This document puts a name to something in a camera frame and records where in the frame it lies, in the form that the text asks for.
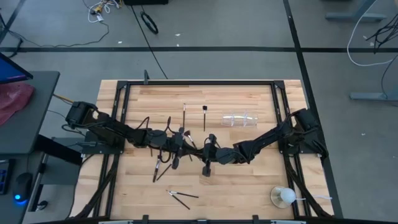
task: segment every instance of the black cable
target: black cable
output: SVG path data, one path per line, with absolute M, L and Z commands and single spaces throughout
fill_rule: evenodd
M 142 122 L 141 122 L 141 124 L 138 126 L 138 127 L 136 127 L 136 129 L 139 129 L 139 128 L 141 128 L 141 126 L 145 123 L 145 121 L 147 121 L 147 125 L 146 125 L 146 128 L 148 128 L 148 124 L 149 124 L 149 117 L 146 117 Z
M 141 5 L 142 11 L 140 13 L 141 19 L 144 22 L 144 24 L 148 27 L 148 29 L 153 33 L 153 34 L 158 34 L 159 30 L 157 28 L 156 23 L 152 20 L 152 18 L 145 12 L 144 6 Z
M 385 69 L 385 71 L 384 71 L 384 73 L 383 73 L 383 76 L 381 77 L 381 90 L 383 91 L 384 96 L 386 96 L 386 100 L 388 100 L 388 96 L 387 96 L 386 91 L 385 91 L 385 89 L 384 89 L 384 77 L 386 76 L 386 73 L 387 73 L 388 69 L 390 68 L 391 64 L 397 59 L 397 57 L 398 57 L 398 55 L 396 55 L 396 56 L 391 60 L 391 62 L 388 63 L 388 66 L 387 66 L 387 68 Z
M 390 33 L 386 35 L 385 38 L 379 39 L 381 38 L 380 35 L 386 32 Z M 395 39 L 396 37 L 398 37 L 398 14 L 396 14 L 384 27 L 378 29 L 376 33 L 366 40 L 374 38 L 373 53 L 376 54 L 383 44 Z
M 93 156 L 94 156 L 94 154 L 89 155 L 83 162 L 81 162 L 80 167 L 83 166 L 83 164 L 84 164 L 88 159 L 90 159 L 90 158 L 93 157 Z
M 7 32 L 7 29 L 6 29 L 7 25 L 6 25 L 6 23 L 4 22 L 4 19 L 3 19 L 3 17 L 2 17 L 1 14 L 0 14 L 0 21 L 1 21 L 1 24 L 3 25 L 3 30 L 2 30 L 1 32 Z M 11 32 L 9 32 L 9 33 L 10 33 L 13 37 L 19 39 L 18 44 L 17 44 L 17 47 L 15 48 L 15 51 L 14 51 L 10 56 L 7 56 L 8 58 L 13 58 L 14 56 L 16 56 L 16 55 L 18 54 L 18 51 L 19 51 L 19 49 L 21 48 L 21 45 L 22 45 L 22 43 L 23 43 L 24 41 L 22 40 L 22 38 L 15 36 L 15 35 L 12 34 Z
M 141 27 L 141 23 L 140 23 L 139 20 L 138 20 L 137 14 L 136 14 L 136 12 L 134 11 L 134 8 L 133 8 L 132 6 L 131 6 L 131 9 L 132 9 L 132 12 L 134 13 L 134 17 L 136 18 L 136 21 L 137 21 L 137 23 L 138 23 L 138 26 L 139 26 L 139 28 L 140 28 L 142 34 L 144 35 L 144 39 L 145 39 L 145 41 L 147 42 L 147 45 L 148 45 L 148 47 L 149 47 L 149 50 L 150 50 L 150 52 L 152 53 L 152 55 L 154 56 L 154 59 L 155 59 L 157 65 L 159 66 L 160 70 L 162 71 L 164 77 L 165 77 L 166 79 L 169 79 L 169 78 L 167 77 L 166 73 L 163 71 L 162 66 L 160 66 L 160 63 L 159 63 L 159 61 L 157 60 L 157 58 L 156 58 L 156 56 L 155 56 L 155 53 L 154 53 L 154 51 L 152 50 L 152 47 L 150 47 L 149 41 L 148 41 L 148 39 L 147 39 L 147 36 L 145 35 L 145 32 L 144 32 L 144 30 L 143 30 L 142 27 Z
M 87 9 L 90 9 L 90 7 L 87 6 L 85 0 L 82 0 L 82 1 L 83 1 L 83 4 L 86 6 L 86 8 L 87 8 Z
M 68 130 L 68 129 L 65 128 L 66 126 L 68 126 L 68 125 L 67 125 L 67 124 L 63 124 L 63 125 L 61 126 L 61 128 L 62 128 L 64 131 L 68 131 L 68 132 L 71 132 L 71 133 L 80 134 L 80 135 L 86 137 L 81 131 L 79 131 L 79 130 L 76 130 L 76 131 L 74 131 L 74 130 Z
M 55 113 L 55 114 L 58 114 L 59 116 L 61 116 L 61 117 L 63 117 L 63 118 L 65 118 L 65 119 L 66 119 L 66 117 L 65 117 L 64 115 L 62 115 L 61 113 L 58 113 L 58 112 L 56 112 L 56 111 L 52 111 L 52 110 L 47 110 L 47 111 L 49 111 L 49 112 L 53 112 L 53 113 Z
M 167 163 L 167 162 L 170 161 L 171 157 L 172 157 L 172 153 L 169 151 L 169 156 L 168 156 L 168 158 L 166 159 L 166 161 L 163 161 L 162 150 L 159 150 L 159 158 L 160 158 L 160 161 L 161 161 L 161 162 Z
M 92 156 L 94 156 L 94 154 L 88 156 L 87 159 L 85 159 L 85 160 L 80 164 L 79 173 L 80 173 L 81 167 L 83 167 L 83 164 L 84 164 L 89 158 L 91 158 Z M 73 204 L 75 203 L 76 186 L 77 186 L 78 181 L 79 181 L 79 178 L 76 180 L 75 186 L 73 186 L 73 200 L 72 200 L 72 206 L 70 207 L 69 214 L 67 215 L 67 217 L 65 218 L 65 220 L 69 218 L 69 216 L 70 216 L 70 214 L 71 214 L 71 212 L 72 212 Z
M 108 35 L 108 34 L 109 34 L 109 25 L 107 25 L 107 24 L 104 23 L 104 22 L 99 22 L 99 23 L 102 24 L 102 25 L 104 25 L 104 26 L 106 26 L 106 33 L 105 33 L 104 35 L 102 35 L 102 37 L 99 38 L 99 40 L 90 41 L 90 42 L 87 42 L 87 43 L 84 43 L 84 44 L 71 44 L 71 45 L 65 45 L 65 44 L 50 45 L 50 44 L 45 44 L 45 45 L 39 45 L 39 44 L 36 44 L 35 42 L 33 42 L 33 41 L 31 41 L 31 40 L 26 39 L 23 35 L 20 35 L 20 34 L 18 34 L 17 32 L 14 32 L 14 31 L 11 31 L 11 30 L 8 30 L 8 32 L 17 35 L 17 36 L 19 36 L 20 38 L 24 39 L 24 41 L 28 41 L 29 43 L 34 44 L 34 45 L 36 45 L 36 46 L 38 46 L 38 47 L 74 47 L 74 46 L 82 46 L 82 45 L 88 45 L 88 44 L 98 43 L 98 42 L 100 42 L 106 35 Z

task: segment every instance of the screen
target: screen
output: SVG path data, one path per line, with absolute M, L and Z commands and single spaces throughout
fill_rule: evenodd
M 28 78 L 32 78 L 32 75 L 5 56 L 0 57 L 0 83 L 16 82 Z

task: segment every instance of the cable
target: cable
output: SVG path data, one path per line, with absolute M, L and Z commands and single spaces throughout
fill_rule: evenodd
M 91 12 L 95 12 L 94 10 L 92 10 L 92 8 L 94 8 L 94 6 L 98 6 L 98 5 L 102 5 L 102 4 L 103 4 L 102 7 L 105 9 L 105 12 L 108 13 L 108 14 L 111 12 L 111 8 L 109 8 L 108 5 L 110 5 L 110 6 L 114 5 L 113 3 L 109 2 L 109 1 L 104 1 L 104 0 L 101 0 L 99 3 L 92 5 L 91 7 L 88 8 L 88 17 L 87 17 L 88 22 L 90 22 L 90 23 L 101 22 L 99 19 L 97 19 L 95 21 L 91 21 L 90 20 L 90 15 L 91 15 Z
M 380 41 L 379 36 L 381 34 L 389 32 L 390 30 L 391 32 L 382 41 Z M 374 37 L 373 53 L 376 54 L 383 44 L 398 37 L 398 35 L 396 35 L 397 33 L 398 33 L 398 14 L 396 14 L 394 18 L 392 18 L 391 21 L 388 22 L 387 25 L 378 29 L 375 34 L 373 34 L 371 37 L 367 38 L 366 40 L 370 40 Z
M 20 38 L 24 39 L 24 41 L 28 41 L 29 43 L 34 44 L 34 45 L 36 45 L 36 46 L 38 46 L 38 47 L 74 47 L 74 46 L 82 46 L 82 45 L 88 45 L 88 44 L 98 43 L 98 42 L 100 42 L 106 35 L 108 35 L 108 34 L 109 34 L 109 25 L 107 25 L 107 24 L 104 23 L 104 22 L 99 22 L 99 23 L 102 24 L 102 25 L 104 25 L 104 26 L 106 26 L 106 30 L 107 30 L 106 33 L 105 33 L 104 35 L 102 35 L 102 37 L 99 38 L 99 40 L 87 42 L 87 43 L 84 43 L 84 44 L 71 44 L 71 45 L 65 45 L 65 44 L 50 45 L 50 44 L 45 44 L 45 45 L 39 45 L 39 44 L 36 44 L 35 42 L 33 42 L 33 41 L 31 41 L 31 40 L 26 39 L 24 36 L 18 34 L 17 32 L 14 32 L 14 31 L 11 31 L 11 30 L 8 30 L 8 32 L 17 35 L 17 36 L 19 36 Z
M 141 5 L 142 11 L 140 13 L 141 19 L 144 22 L 144 24 L 148 27 L 148 29 L 153 33 L 153 34 L 158 34 L 159 30 L 157 28 L 156 23 L 152 20 L 152 18 L 145 12 L 144 6 Z
M 155 56 L 155 53 L 154 53 L 154 51 L 152 50 L 152 47 L 150 47 L 149 41 L 148 41 L 148 39 L 147 39 L 147 36 L 145 35 L 145 32 L 144 32 L 144 30 L 143 30 L 142 27 L 141 27 L 141 23 L 140 23 L 139 20 L 138 20 L 137 14 L 136 14 L 136 12 L 134 11 L 134 8 L 133 8 L 132 6 L 131 6 L 131 9 L 132 9 L 132 12 L 134 13 L 134 17 L 136 18 L 136 21 L 137 21 L 137 23 L 138 23 L 138 26 L 139 26 L 139 28 L 140 28 L 142 34 L 144 35 L 144 39 L 145 39 L 145 41 L 147 42 L 147 45 L 148 45 L 148 47 L 149 47 L 149 50 L 150 50 L 150 52 L 152 53 L 152 55 L 154 56 L 154 59 L 155 59 L 157 65 L 159 66 L 160 70 L 162 71 L 164 77 L 165 77 L 166 79 L 169 79 L 169 78 L 167 77 L 166 73 L 163 71 L 162 66 L 160 66 L 160 63 L 159 63 L 159 61 L 157 60 L 157 58 L 156 58 L 156 56 Z
M 3 29 L 2 29 L 1 32 L 7 32 L 7 29 L 6 29 L 7 25 L 6 25 L 6 23 L 4 22 L 4 19 L 3 19 L 3 17 L 2 17 L 1 14 L 0 14 L 0 21 L 1 21 L 1 24 L 2 24 L 2 26 L 3 26 Z M 23 43 L 24 41 L 22 40 L 22 38 L 17 37 L 17 36 L 15 36 L 15 35 L 12 34 L 12 33 L 10 33 L 10 34 L 11 34 L 13 37 L 19 39 L 18 44 L 17 44 L 17 47 L 15 48 L 15 51 L 14 51 L 10 56 L 7 56 L 8 58 L 13 58 L 14 56 L 16 56 L 16 55 L 18 54 L 18 50 L 21 48 L 21 45 L 22 45 L 22 43 Z
M 355 30 L 356 30 L 356 28 L 357 28 L 359 22 L 361 22 L 361 19 L 364 17 L 364 15 L 365 15 L 366 13 L 368 13 L 368 11 L 370 10 L 370 8 L 372 8 L 372 6 L 374 5 L 374 3 L 371 4 L 371 6 L 369 7 L 369 9 L 366 10 L 366 12 L 358 19 L 358 22 L 355 24 L 354 29 L 353 29 L 353 32 L 352 32 L 351 37 L 349 38 L 349 41 L 348 41 L 348 44 L 347 44 L 347 54 L 348 54 L 349 59 L 350 59 L 351 62 L 353 62 L 355 65 L 361 66 L 361 67 L 368 67 L 368 66 L 374 66 L 374 65 L 384 65 L 384 64 L 387 64 L 387 63 L 392 62 L 392 59 L 391 59 L 391 60 L 386 61 L 386 62 L 379 62 L 379 63 L 372 63 L 372 64 L 360 64 L 360 63 L 355 62 L 355 61 L 351 58 L 351 55 L 349 54 L 349 45 L 350 45 L 350 43 L 351 43 L 351 41 L 352 41 L 352 39 L 353 39 L 353 37 L 354 37 Z
M 85 0 L 82 0 L 82 1 L 83 1 L 83 4 L 86 6 L 86 8 L 87 8 L 87 9 L 90 9 L 90 7 L 87 6 Z
M 141 126 L 145 123 L 145 121 L 147 121 L 147 124 L 146 124 L 146 128 L 148 128 L 148 124 L 149 124 L 149 117 L 146 117 L 142 122 L 141 122 L 141 124 L 138 126 L 138 127 L 136 127 L 136 129 L 139 129 L 139 128 L 141 128 Z
M 52 111 L 52 110 L 47 110 L 47 111 L 49 111 L 49 112 L 53 112 L 53 113 L 55 113 L 55 114 L 58 114 L 59 116 L 61 116 L 61 117 L 63 117 L 63 118 L 65 118 L 65 119 L 66 119 L 66 117 L 65 117 L 64 115 L 62 115 L 61 113 L 59 113 L 59 112 Z
M 82 166 L 88 159 L 90 159 L 93 156 L 94 156 L 94 154 L 89 155 L 83 162 L 81 162 L 80 166 Z
M 384 77 L 386 76 L 386 73 L 387 73 L 388 69 L 390 68 L 391 64 L 397 59 L 397 57 L 398 57 L 398 55 L 396 55 L 391 60 L 391 62 L 388 64 L 387 68 L 385 69 L 385 71 L 383 73 L 383 76 L 381 77 L 381 81 L 380 81 L 381 82 L 381 90 L 383 91 L 384 96 L 386 96 L 386 100 L 388 100 L 388 96 L 387 96 L 386 91 L 384 89 Z
M 79 173 L 80 173 L 81 168 L 83 167 L 83 164 L 84 164 L 89 158 L 91 158 L 91 157 L 93 157 L 93 156 L 94 156 L 94 154 L 89 155 L 89 156 L 87 157 L 87 159 L 85 159 L 85 160 L 80 164 Z M 65 218 L 65 220 L 67 220 L 67 219 L 69 218 L 70 214 L 72 213 L 73 204 L 75 203 L 76 186 L 77 186 L 77 183 L 78 183 L 78 182 L 79 182 L 79 178 L 77 178 L 76 183 L 75 183 L 75 185 L 73 186 L 73 200 L 72 200 L 72 206 L 70 207 L 69 213 L 68 213 L 67 217 Z
M 61 126 L 61 128 L 62 128 L 64 131 L 68 131 L 68 132 L 71 132 L 71 133 L 77 133 L 77 134 L 80 134 L 80 135 L 86 137 L 81 131 L 79 131 L 79 130 L 76 130 L 76 131 L 74 131 L 74 130 L 68 130 L 68 129 L 65 128 L 66 126 L 68 126 L 68 125 L 67 125 L 67 124 L 63 124 L 63 125 Z

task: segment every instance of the power cord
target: power cord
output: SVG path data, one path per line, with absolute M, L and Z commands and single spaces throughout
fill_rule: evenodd
M 68 124 L 63 124 L 63 125 L 61 126 L 61 128 L 62 128 L 64 131 L 68 131 L 68 132 L 71 132 L 71 133 L 80 134 L 80 135 L 82 135 L 83 137 L 86 137 L 86 135 L 83 134 L 81 131 L 79 131 L 79 130 L 77 130 L 77 129 L 76 129 L 76 131 L 74 131 L 74 130 L 69 130 L 69 129 L 66 129 L 66 128 L 65 128 L 66 126 L 68 126 Z
M 144 32 L 144 30 L 143 30 L 142 27 L 141 27 L 141 23 L 140 23 L 139 20 L 138 20 L 137 14 L 136 14 L 136 12 L 134 11 L 134 8 L 133 8 L 132 6 L 131 6 L 131 10 L 132 10 L 132 12 L 134 13 L 134 17 L 136 18 L 136 21 L 137 21 L 137 23 L 138 23 L 138 25 L 139 25 L 139 28 L 140 28 L 142 34 L 144 35 L 145 41 L 147 42 L 147 45 L 148 45 L 148 47 L 149 47 L 149 50 L 150 50 L 150 52 L 152 53 L 152 55 L 154 56 L 157 65 L 159 66 L 160 70 L 162 71 L 164 77 L 165 77 L 166 79 L 169 79 L 169 78 L 167 77 L 166 73 L 163 71 L 162 66 L 160 66 L 160 63 L 159 63 L 159 61 L 157 60 L 157 58 L 156 58 L 156 56 L 155 56 L 155 53 L 154 53 L 154 51 L 152 50 L 152 47 L 150 47 L 149 41 L 148 41 L 148 39 L 147 39 L 147 36 L 145 35 L 145 32 Z
M 148 29 L 153 33 L 153 34 L 158 34 L 159 30 L 156 26 L 156 23 L 152 20 L 152 18 L 145 12 L 144 6 L 141 5 L 142 11 L 140 13 L 141 19 L 144 22 L 144 24 L 148 27 Z
M 388 60 L 388 61 L 386 61 L 386 62 L 371 63 L 371 64 L 360 64 L 360 63 L 355 62 L 355 61 L 351 58 L 351 55 L 349 54 L 349 45 L 351 44 L 351 41 L 353 40 L 354 33 L 355 33 L 355 30 L 356 30 L 356 28 L 357 28 L 359 22 L 361 22 L 361 19 L 364 17 L 364 15 L 365 15 L 366 13 L 368 13 L 368 11 L 370 10 L 370 8 L 372 8 L 372 6 L 373 6 L 376 2 L 377 2 L 377 0 L 376 0 L 373 4 L 371 4 L 371 6 L 369 7 L 369 9 L 366 10 L 366 12 L 358 19 L 358 22 L 355 24 L 354 29 L 353 29 L 353 32 L 351 33 L 351 37 L 349 38 L 349 41 L 348 41 L 348 44 L 347 44 L 347 54 L 348 54 L 348 58 L 351 60 L 351 62 L 353 62 L 353 63 L 354 63 L 355 65 L 357 65 L 357 66 L 369 67 L 369 66 L 374 66 L 374 65 L 384 65 L 384 64 L 387 64 L 387 63 L 392 62 L 392 59 L 391 59 L 391 60 Z
M 4 19 L 3 19 L 3 17 L 2 17 L 2 15 L 0 14 L 0 21 L 1 21 L 1 24 L 2 24 L 2 31 L 1 32 L 7 32 L 7 30 L 6 30 L 6 27 L 7 27 L 7 25 L 6 25 L 6 23 L 4 22 Z M 13 37 L 15 37 L 15 38 L 17 38 L 19 41 L 18 41 L 18 44 L 17 44 L 17 47 L 15 48 L 15 51 L 10 55 L 10 56 L 8 56 L 8 58 L 13 58 L 15 55 L 17 55 L 18 54 L 18 51 L 19 51 L 19 49 L 21 48 L 21 45 L 22 45 L 22 43 L 24 42 L 23 40 L 22 40 L 22 38 L 20 38 L 20 37 L 18 37 L 18 36 L 16 36 L 15 34 L 13 34 L 12 32 L 9 32 Z
M 45 44 L 45 45 L 40 45 L 40 44 L 36 44 L 35 42 L 33 42 L 33 41 L 31 41 L 31 40 L 26 39 L 24 36 L 18 34 L 17 32 L 14 32 L 14 31 L 11 31 L 11 30 L 8 30 L 8 32 L 17 35 L 18 37 L 20 37 L 20 38 L 24 39 L 25 41 L 27 41 L 27 42 L 29 42 L 29 43 L 31 43 L 31 44 L 34 44 L 34 45 L 36 45 L 36 46 L 38 46 L 38 47 L 74 47 L 74 46 L 83 46 L 83 45 L 88 45 L 88 44 L 94 44 L 94 43 L 101 42 L 101 40 L 102 40 L 106 35 L 109 34 L 109 25 L 107 25 L 107 24 L 104 23 L 104 22 L 99 22 L 99 23 L 102 24 L 102 25 L 104 25 L 104 26 L 106 26 L 106 33 L 105 33 L 104 35 L 102 35 L 101 38 L 99 38 L 99 40 L 90 41 L 90 42 L 87 42 L 87 43 L 84 43 L 84 44 L 71 44 L 71 45 L 65 45 L 65 44 L 50 45 L 50 44 Z
M 59 112 L 56 112 L 56 111 L 53 111 L 53 110 L 47 110 L 47 111 L 53 112 L 53 113 L 55 113 L 55 114 L 58 114 L 59 116 L 61 116 L 61 117 L 63 117 L 63 118 L 66 119 L 66 117 L 65 117 L 63 114 L 59 113 Z
M 384 39 L 379 40 L 379 35 L 385 34 L 386 32 L 389 31 L 391 32 Z M 375 34 L 373 34 L 371 37 L 367 38 L 366 40 L 370 40 L 374 37 L 373 53 L 376 54 L 383 44 L 398 37 L 398 35 L 396 34 L 398 34 L 398 14 L 396 14 L 394 18 L 392 18 L 387 25 L 378 29 Z

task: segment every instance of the wooden tabletop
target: wooden tabletop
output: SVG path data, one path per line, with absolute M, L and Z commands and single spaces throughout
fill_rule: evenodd
M 306 108 L 300 80 L 284 80 L 291 111 Z M 111 114 L 117 80 L 103 80 L 99 89 L 97 106 Z M 209 133 L 217 136 L 221 147 L 254 139 L 277 124 L 271 89 L 264 85 L 181 85 L 181 86 L 133 86 L 127 109 L 126 124 L 138 126 L 150 116 L 149 127 L 164 129 L 167 118 L 172 117 L 170 128 L 178 130 L 182 125 L 182 107 L 186 104 L 185 129 L 189 129 L 196 145 L 203 147 Z M 203 132 L 203 110 L 207 105 L 206 131 Z M 250 128 L 232 128 L 221 125 L 223 113 L 248 111 L 258 116 L 258 123 Z M 270 200 L 271 189 L 287 187 L 283 157 L 277 144 L 264 148 L 251 164 L 211 164 L 211 177 L 201 174 L 204 163 L 196 157 L 181 158 L 177 170 L 169 169 L 157 182 L 152 183 L 156 155 L 149 149 L 136 149 L 126 142 L 126 149 L 119 161 L 112 219 L 293 219 L 292 209 L 275 207 Z M 81 168 L 75 192 L 71 216 L 76 215 L 95 192 L 103 156 L 95 155 Z M 328 187 L 320 159 L 314 154 L 301 154 L 305 183 L 313 195 L 328 196 Z M 161 164 L 159 174 L 168 166 Z M 188 210 L 172 198 L 166 190 L 173 190 L 199 198 L 183 195 L 177 197 L 186 203 Z M 107 190 L 103 197 L 106 201 Z M 316 198 L 325 211 L 333 214 L 330 200 Z M 299 202 L 300 214 L 304 214 Z

